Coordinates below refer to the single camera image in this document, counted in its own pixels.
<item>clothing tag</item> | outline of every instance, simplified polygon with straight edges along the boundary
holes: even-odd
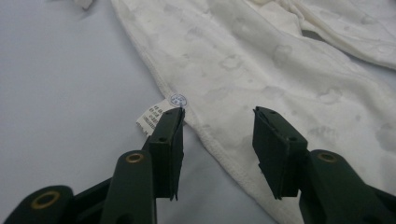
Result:
[[[164,112],[175,108],[175,106],[170,105],[167,99],[164,99],[159,104],[150,107],[140,118],[136,121],[137,125],[142,128],[146,136],[152,135],[158,121],[160,121],[161,116]]]

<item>white fabric garment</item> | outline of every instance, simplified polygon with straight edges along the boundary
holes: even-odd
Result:
[[[298,198],[276,201],[258,167],[251,146],[256,105],[279,112],[308,149],[336,152],[367,184],[396,193],[396,92],[341,51],[301,36],[301,27],[363,59],[394,67],[396,57],[335,38],[313,16],[304,21],[315,14],[305,1],[112,2],[163,95],[187,98],[186,121],[206,149],[279,223],[303,220]],[[394,46],[387,41],[381,43]]]

